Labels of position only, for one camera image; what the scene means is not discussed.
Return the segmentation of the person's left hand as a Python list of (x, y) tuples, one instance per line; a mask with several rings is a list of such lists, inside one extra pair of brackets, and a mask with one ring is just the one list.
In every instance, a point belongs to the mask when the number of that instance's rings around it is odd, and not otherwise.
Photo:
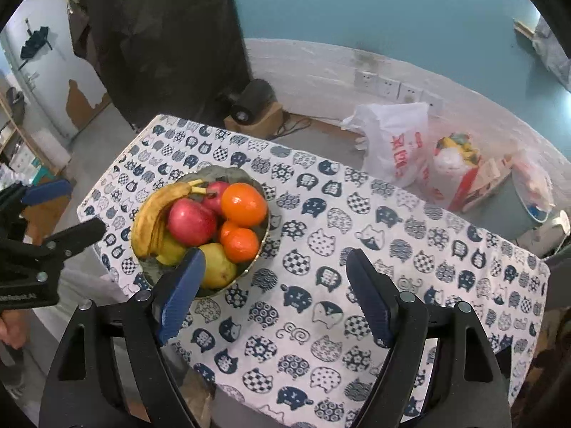
[(28, 337), (28, 312), (4, 310), (0, 319), (1, 341), (15, 350), (22, 348)]

